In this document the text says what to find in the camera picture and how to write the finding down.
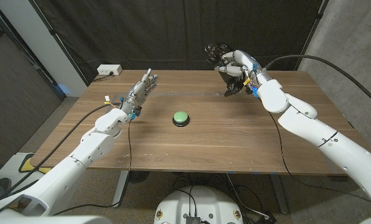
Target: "electrical outlet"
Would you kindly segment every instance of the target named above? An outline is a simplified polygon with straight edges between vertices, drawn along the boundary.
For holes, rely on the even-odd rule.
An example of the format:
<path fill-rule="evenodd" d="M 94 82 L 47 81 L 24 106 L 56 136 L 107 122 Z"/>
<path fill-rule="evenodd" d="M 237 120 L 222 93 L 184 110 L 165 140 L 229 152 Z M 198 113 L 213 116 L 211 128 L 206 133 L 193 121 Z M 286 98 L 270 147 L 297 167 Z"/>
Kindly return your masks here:
<path fill-rule="evenodd" d="M 122 72 L 121 65 L 99 65 L 97 68 L 98 74 L 109 75 L 113 72 L 113 75 L 119 75 Z"/>

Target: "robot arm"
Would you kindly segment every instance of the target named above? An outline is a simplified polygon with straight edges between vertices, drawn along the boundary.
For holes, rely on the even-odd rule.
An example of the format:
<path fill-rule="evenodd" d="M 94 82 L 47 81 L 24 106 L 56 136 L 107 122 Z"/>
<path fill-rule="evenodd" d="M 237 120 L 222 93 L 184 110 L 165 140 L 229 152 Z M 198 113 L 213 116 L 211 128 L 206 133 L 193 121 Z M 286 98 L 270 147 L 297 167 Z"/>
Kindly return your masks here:
<path fill-rule="evenodd" d="M 371 198 L 371 153 L 340 132 L 316 119 L 317 111 L 308 103 L 282 91 L 278 81 L 250 55 L 235 50 L 221 57 L 224 66 L 219 71 L 240 70 L 244 85 L 254 91 L 264 108 L 271 113 L 283 113 L 279 124 L 289 132 L 309 141 L 339 166 Z"/>
<path fill-rule="evenodd" d="M 28 189 L 0 200 L 0 217 L 46 216 L 65 209 L 86 168 L 111 151 L 114 141 L 122 134 L 119 126 L 131 120 L 134 111 L 140 110 L 156 87 L 157 76 L 150 76 L 150 71 L 130 89 L 121 109 L 114 108 L 98 118 L 95 127 L 83 135 L 79 146 L 64 160 Z M 27 206 L 17 212 L 8 209 L 15 203 L 26 203 Z"/>

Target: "wooden table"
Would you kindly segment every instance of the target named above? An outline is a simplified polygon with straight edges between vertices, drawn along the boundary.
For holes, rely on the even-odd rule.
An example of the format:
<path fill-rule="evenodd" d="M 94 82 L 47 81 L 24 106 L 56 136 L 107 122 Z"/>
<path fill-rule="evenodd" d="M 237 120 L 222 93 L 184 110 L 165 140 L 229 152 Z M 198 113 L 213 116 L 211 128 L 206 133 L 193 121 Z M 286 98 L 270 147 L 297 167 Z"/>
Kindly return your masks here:
<path fill-rule="evenodd" d="M 119 101 L 141 79 L 144 70 L 124 70 L 119 76 L 92 83 L 36 152 L 36 165 L 87 112 L 103 104 L 104 96 Z M 113 150 L 91 168 L 187 172 L 286 174 L 276 127 L 261 102 L 252 95 L 224 97 L 226 84 L 215 71 L 152 70 L 158 87 L 142 105 L 142 116 L 131 122 L 132 165 L 128 127 Z M 313 105 L 318 118 L 370 150 L 320 87 L 306 72 L 269 72 L 285 92 Z M 177 111 L 189 114 L 184 128 L 173 125 Z M 74 150 L 80 137 L 107 112 L 84 120 L 44 164 L 52 167 Z M 286 164 L 293 174 L 342 175 L 309 142 L 280 127 Z"/>

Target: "gray wall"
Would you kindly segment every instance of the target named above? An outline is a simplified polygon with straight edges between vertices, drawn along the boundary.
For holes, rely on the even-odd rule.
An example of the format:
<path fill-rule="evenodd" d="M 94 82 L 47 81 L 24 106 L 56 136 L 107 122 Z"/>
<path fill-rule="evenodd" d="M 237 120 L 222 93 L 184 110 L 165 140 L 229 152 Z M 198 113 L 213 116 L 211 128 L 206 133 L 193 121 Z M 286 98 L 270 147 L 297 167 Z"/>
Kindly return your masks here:
<path fill-rule="evenodd" d="M 0 9 L 66 96 L 81 96 L 87 89 L 86 84 L 30 2 L 0 0 Z"/>
<path fill-rule="evenodd" d="M 333 62 L 371 92 L 371 0 L 330 0 L 306 54 Z M 371 99 L 321 62 L 304 59 L 299 70 L 311 74 L 371 146 Z"/>

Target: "floor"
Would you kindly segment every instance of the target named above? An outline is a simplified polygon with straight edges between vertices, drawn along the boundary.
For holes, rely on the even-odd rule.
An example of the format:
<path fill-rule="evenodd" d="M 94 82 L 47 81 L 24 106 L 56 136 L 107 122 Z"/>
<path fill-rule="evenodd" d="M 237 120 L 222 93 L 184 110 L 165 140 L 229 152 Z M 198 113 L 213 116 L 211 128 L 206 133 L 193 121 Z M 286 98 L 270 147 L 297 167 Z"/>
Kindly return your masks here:
<path fill-rule="evenodd" d="M 64 102 L 22 147 L 21 152 L 35 152 L 76 100 L 77 98 L 65 98 Z M 84 203 L 111 204 L 119 174 L 118 170 L 88 169 L 71 200 L 70 207 Z M 119 208 L 83 207 L 64 214 L 102 215 L 112 220 L 113 223 L 152 223 L 155 209 L 160 201 L 172 193 L 173 189 L 186 186 L 186 183 L 177 183 L 172 186 L 178 175 L 172 172 L 151 172 L 146 181 L 128 184 Z M 190 176 L 194 182 L 199 181 L 201 184 L 209 185 L 231 195 L 220 181 L 219 175 L 222 174 L 182 173 L 180 175 Z M 307 184 L 363 195 L 363 191 L 352 180 L 334 182 L 328 177 L 296 176 L 296 178 Z M 251 188 L 261 199 L 263 209 L 270 211 L 278 220 L 277 223 L 360 223 L 371 217 L 370 203 L 349 195 L 301 185 L 290 176 L 282 176 L 290 208 L 289 215 L 282 215 L 279 212 L 268 175 L 231 174 L 231 179 L 235 184 Z M 251 192 L 239 190 L 240 198 L 247 206 L 259 209 L 257 200 Z M 250 212 L 246 214 L 254 221 L 259 219 Z"/>

